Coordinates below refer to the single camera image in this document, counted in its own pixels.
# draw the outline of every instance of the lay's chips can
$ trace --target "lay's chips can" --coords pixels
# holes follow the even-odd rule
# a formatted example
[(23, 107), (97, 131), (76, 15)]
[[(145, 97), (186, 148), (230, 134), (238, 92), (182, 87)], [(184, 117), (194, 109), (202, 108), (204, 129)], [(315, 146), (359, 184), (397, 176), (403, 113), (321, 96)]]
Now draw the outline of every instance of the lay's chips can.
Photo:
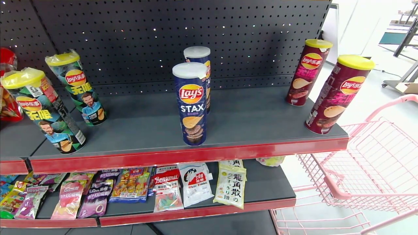
[(286, 95), (287, 103), (294, 106), (305, 104), (331, 47), (332, 43), (324, 40), (305, 41), (295, 76)]
[(183, 140), (198, 146), (206, 140), (206, 66), (197, 62), (173, 67)]
[(97, 93), (87, 81), (80, 56), (71, 50), (70, 53), (46, 57), (45, 62), (70, 93), (86, 124), (88, 126), (102, 124), (107, 119), (107, 114)]
[(85, 136), (43, 71), (25, 68), (1, 83), (61, 153), (74, 153), (86, 144)]
[(305, 126), (314, 133), (327, 134), (354, 99), (374, 67), (373, 61), (361, 56), (339, 56)]
[(210, 112), (210, 49), (205, 46), (191, 46), (183, 51), (186, 62), (199, 62), (206, 65), (206, 110)]

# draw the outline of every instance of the pegboard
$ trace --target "pegboard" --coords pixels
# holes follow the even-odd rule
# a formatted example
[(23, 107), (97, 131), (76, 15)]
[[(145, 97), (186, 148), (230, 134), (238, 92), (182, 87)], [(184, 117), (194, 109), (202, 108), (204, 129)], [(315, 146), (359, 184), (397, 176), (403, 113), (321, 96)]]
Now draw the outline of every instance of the pegboard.
[[(260, 77), (238, 77), (238, 78), (217, 78), (212, 83), (212, 89), (241, 89), (256, 87), (281, 87), (288, 86), (293, 75), (281, 76), (260, 76)], [(142, 82), (129, 84), (97, 85), (95, 92), (101, 96), (118, 95), (146, 95), (150, 93), (175, 92), (174, 81), (166, 82)], [(64, 98), (70, 98), (63, 87), (56, 88), (57, 93)]]
[[(15, 3), (28, 5), (28, 1)], [(281, 79), (273, 82), (275, 86), (287, 86), (304, 40), (317, 38), (330, 3), (43, 0), (33, 1), (33, 6), (38, 24), (46, 29), (45, 40), (53, 42), (49, 45), (60, 53), (75, 49), (91, 84), (106, 90), (114, 87), (115, 94), (117, 84), (170, 86), (171, 68), (184, 61), (183, 50), (193, 45), (211, 49), (212, 83), (224, 79), (224, 87), (235, 88), (226, 84), (234, 79), (225, 78), (273, 76)], [(52, 54), (51, 49), (39, 50), (42, 65), (34, 67), (49, 72), (43, 58)], [(48, 76), (61, 87), (54, 75)]]
[(30, 1), (0, 0), (0, 46), (16, 53), (19, 70), (33, 67), (54, 77), (44, 60), (56, 50)]

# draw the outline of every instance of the yellow plastic lid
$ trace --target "yellow plastic lid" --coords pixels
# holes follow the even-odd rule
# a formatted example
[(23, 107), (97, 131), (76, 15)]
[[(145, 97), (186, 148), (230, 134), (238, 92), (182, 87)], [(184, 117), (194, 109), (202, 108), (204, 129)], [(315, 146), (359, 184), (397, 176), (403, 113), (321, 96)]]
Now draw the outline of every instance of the yellow plastic lid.
[(325, 40), (319, 40), (319, 39), (307, 39), (305, 41), (305, 44), (310, 47), (322, 48), (322, 49), (328, 49), (333, 46), (331, 42), (328, 42)]
[(376, 66), (373, 61), (358, 55), (340, 55), (337, 62), (358, 70), (372, 70)]
[(69, 53), (53, 55), (51, 57), (47, 56), (45, 58), (45, 62), (49, 66), (66, 65), (66, 64), (74, 63), (78, 60), (80, 60), (80, 56), (73, 49), (71, 49)]
[(45, 73), (41, 70), (24, 68), (22, 71), (16, 71), (16, 73), (3, 78), (1, 84), (6, 89), (16, 89), (39, 82), (44, 77)]

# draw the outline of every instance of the white plastic lid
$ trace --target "white plastic lid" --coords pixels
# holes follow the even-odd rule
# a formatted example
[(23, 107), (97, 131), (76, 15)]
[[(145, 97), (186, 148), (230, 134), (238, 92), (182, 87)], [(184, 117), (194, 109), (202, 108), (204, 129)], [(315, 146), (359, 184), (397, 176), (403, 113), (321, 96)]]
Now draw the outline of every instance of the white plastic lid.
[(206, 65), (197, 62), (181, 63), (173, 67), (173, 75), (184, 79), (206, 77)]
[(205, 46), (191, 46), (183, 51), (185, 58), (202, 58), (210, 55), (210, 49)]

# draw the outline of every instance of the red shelf edge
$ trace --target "red shelf edge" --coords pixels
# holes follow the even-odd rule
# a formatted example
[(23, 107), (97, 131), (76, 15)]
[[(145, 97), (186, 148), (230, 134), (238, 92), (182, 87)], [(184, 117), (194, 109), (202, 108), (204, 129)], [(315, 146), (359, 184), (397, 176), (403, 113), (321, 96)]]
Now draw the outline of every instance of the red shelf edge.
[(244, 209), (234, 206), (212, 206), (195, 209), (184, 209), (175, 211), (166, 211), (159, 213), (146, 213), (138, 215), (121, 215), (99, 218), (102, 227), (111, 227), (119, 225), (130, 225), (139, 223), (160, 222), (167, 220), (178, 220), (185, 218), (198, 218), (203, 216), (227, 215), (242, 212), (261, 211), (268, 209), (277, 209), (284, 207), (293, 207), (296, 204), (296, 198), (282, 199), (265, 202), (249, 202), (244, 204)]
[(94, 218), (76, 220), (8, 220), (0, 219), (1, 227), (7, 228), (77, 228), (97, 227)]
[(27, 174), (28, 168), (23, 159), (16, 161), (0, 161), (0, 174), (2, 175), (20, 175)]
[(191, 148), (179, 151), (131, 153), (123, 155), (84, 156), (59, 159), (31, 159), (33, 172), (52, 174), (102, 169), (162, 166), (187, 162), (210, 162), (262, 158), (296, 153), (339, 151), (347, 148), (348, 137), (331, 140), (271, 143), (222, 148)]

